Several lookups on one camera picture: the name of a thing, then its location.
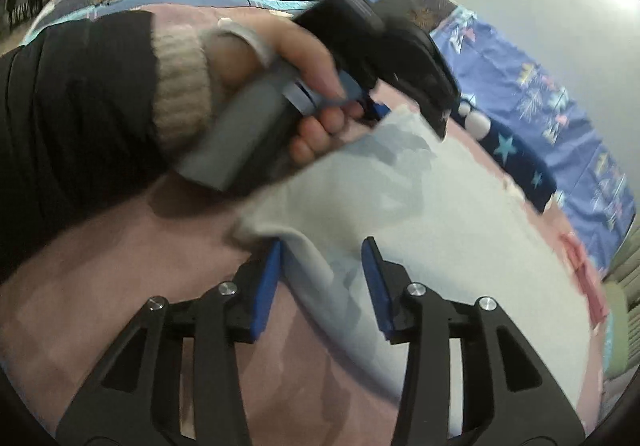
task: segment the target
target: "blue gripper pad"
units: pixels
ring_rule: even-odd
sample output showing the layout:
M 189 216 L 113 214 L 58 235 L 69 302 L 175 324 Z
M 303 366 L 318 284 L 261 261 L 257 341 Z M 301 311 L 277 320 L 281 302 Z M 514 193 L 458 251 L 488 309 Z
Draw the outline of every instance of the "blue gripper pad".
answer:
M 389 112 L 391 112 L 391 109 L 384 103 L 374 103 L 373 108 L 376 110 L 380 119 L 384 118 Z
M 254 319 L 251 323 L 251 337 L 257 340 L 267 327 L 267 320 L 271 311 L 271 303 L 276 295 L 278 279 L 282 272 L 282 242 L 277 240 L 271 246 L 267 259 L 264 261 L 264 270 L 260 277 L 260 283 L 255 291 Z
M 373 311 L 376 313 L 378 328 L 385 335 L 385 338 L 389 340 L 394 333 L 391 297 L 382 278 L 380 267 L 383 260 L 373 237 L 367 237 L 362 242 L 360 254 Z

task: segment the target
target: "hand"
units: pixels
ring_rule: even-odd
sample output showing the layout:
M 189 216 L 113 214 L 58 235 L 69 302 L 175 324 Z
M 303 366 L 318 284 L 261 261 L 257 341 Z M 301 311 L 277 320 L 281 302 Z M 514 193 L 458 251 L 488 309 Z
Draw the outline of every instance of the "hand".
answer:
M 300 69 L 302 80 L 323 96 L 340 100 L 345 96 L 334 59 L 314 35 L 290 20 L 265 12 L 232 16 L 235 22 L 254 30 L 281 57 Z M 234 91 L 247 79 L 262 70 L 254 50 L 237 36 L 220 36 L 207 49 L 207 58 L 214 66 L 226 90 Z M 298 127 L 298 136 L 289 145 L 289 153 L 297 165 L 311 163 L 318 155 L 337 146 L 335 134 L 345 128 L 349 118 L 360 118 L 362 107 L 350 103 L 343 107 L 328 107 L 317 118 L 305 118 Z

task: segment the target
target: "gray handle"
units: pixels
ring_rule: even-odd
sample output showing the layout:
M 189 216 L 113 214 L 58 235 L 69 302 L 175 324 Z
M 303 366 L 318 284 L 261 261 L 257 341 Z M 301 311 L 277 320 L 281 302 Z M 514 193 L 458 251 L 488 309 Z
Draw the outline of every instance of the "gray handle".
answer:
M 301 112 L 300 117 L 315 111 L 315 105 L 296 86 L 298 77 L 297 68 L 276 61 L 229 102 L 176 171 L 189 181 L 228 190 L 278 118 L 290 112 L 290 103 Z

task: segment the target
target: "blue trigger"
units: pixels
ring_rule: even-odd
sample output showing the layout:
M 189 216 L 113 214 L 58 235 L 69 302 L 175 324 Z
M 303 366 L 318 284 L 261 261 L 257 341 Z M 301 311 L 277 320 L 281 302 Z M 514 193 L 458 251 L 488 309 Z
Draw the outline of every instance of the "blue trigger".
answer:
M 382 279 L 382 272 L 378 267 L 374 250 L 371 248 L 367 239 L 362 243 L 361 258 L 364 277 L 367 280 L 367 287 L 369 287 L 369 295 L 373 304 L 373 311 L 376 313 L 378 329 L 380 329 L 388 340 L 394 332 L 391 297 Z
M 251 323 L 251 337 L 257 340 L 267 327 L 271 303 L 276 294 L 278 279 L 282 272 L 282 242 L 276 241 L 264 263 L 264 270 L 254 298 L 254 319 Z
M 362 87 L 360 87 L 360 84 L 358 84 L 358 82 L 356 82 L 351 77 L 350 74 L 341 70 L 338 73 L 338 77 L 340 77 L 340 83 L 342 83 L 342 88 L 347 93 L 347 99 L 346 99 L 347 102 L 354 101 L 354 100 L 360 100 L 362 102 L 365 98 L 369 98 L 369 95 L 366 94 L 366 92 L 362 89 Z M 385 104 L 376 103 L 370 99 L 369 99 L 369 102 L 370 103 L 368 104 L 370 104 L 373 110 L 375 110 L 375 113 L 377 116 L 376 119 L 382 119 L 389 112 L 391 112 L 391 109 L 387 107 Z M 365 112 L 366 112 L 367 104 L 363 103 L 362 106 L 365 108 Z

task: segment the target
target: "finger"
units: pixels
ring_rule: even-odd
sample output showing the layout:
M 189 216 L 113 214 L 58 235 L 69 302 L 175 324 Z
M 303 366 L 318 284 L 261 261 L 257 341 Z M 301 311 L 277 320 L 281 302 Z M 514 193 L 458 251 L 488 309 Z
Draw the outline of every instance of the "finger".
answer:
M 347 103 L 347 105 L 342 107 L 342 110 L 344 110 L 347 116 L 353 119 L 360 119 L 364 116 L 364 108 L 356 101 Z
M 320 113 L 320 123 L 329 134 L 337 134 L 344 128 L 344 112 L 340 107 L 328 107 Z
M 324 153 L 331 148 L 331 136 L 315 118 L 305 118 L 300 121 L 298 134 L 315 153 Z
M 300 26 L 281 20 L 284 24 L 280 36 L 275 41 L 275 50 L 285 60 L 300 69 L 302 80 L 329 99 L 346 97 L 334 57 L 314 35 Z
M 262 68 L 254 49 L 237 36 L 219 36 L 205 51 L 209 65 L 230 91 Z
M 308 165 L 316 158 L 314 151 L 309 148 L 309 145 L 306 144 L 306 141 L 301 136 L 296 136 L 291 140 L 289 155 L 298 166 Z

